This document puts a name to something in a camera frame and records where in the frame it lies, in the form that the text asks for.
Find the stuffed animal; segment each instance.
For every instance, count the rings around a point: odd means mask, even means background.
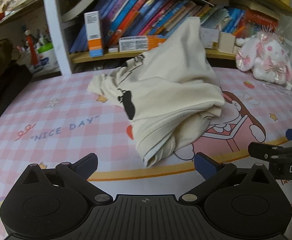
[[[280,85],[292,80],[288,50],[275,33],[261,31],[243,42],[236,55],[239,70],[251,69],[256,79]]]

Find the bed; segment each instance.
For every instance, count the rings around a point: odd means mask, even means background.
[[[203,181],[193,166],[196,152],[218,162],[251,167],[251,141],[287,142],[292,128],[292,92],[255,80],[251,73],[214,68],[226,101],[220,118],[192,144],[145,169],[134,145],[124,110],[86,90],[93,75],[111,70],[59,76],[29,84],[0,118],[0,206],[30,163],[42,169],[63,161],[75,162],[90,152],[98,170],[89,178],[116,194],[175,194]],[[292,181],[278,180],[292,204]],[[6,236],[0,221],[0,239]],[[286,231],[292,240],[292,220]]]

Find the small white box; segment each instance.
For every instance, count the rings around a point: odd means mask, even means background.
[[[88,40],[89,55],[98,57],[104,55],[102,43],[102,28],[99,12],[89,12],[84,14],[86,34]]]
[[[205,49],[214,48],[219,42],[219,29],[200,28],[200,41]]]

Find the black graphic print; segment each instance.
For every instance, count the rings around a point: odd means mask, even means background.
[[[132,102],[132,92],[119,89],[123,95],[118,97],[118,101],[123,103],[125,112],[129,120],[133,120],[135,116],[135,106]]]

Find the orange box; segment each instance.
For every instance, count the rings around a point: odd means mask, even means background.
[[[119,39],[119,51],[151,50],[165,41],[166,39],[162,35],[124,37]]]
[[[88,40],[89,55],[91,57],[98,57],[104,55],[99,12],[94,11],[85,13],[84,18]]]

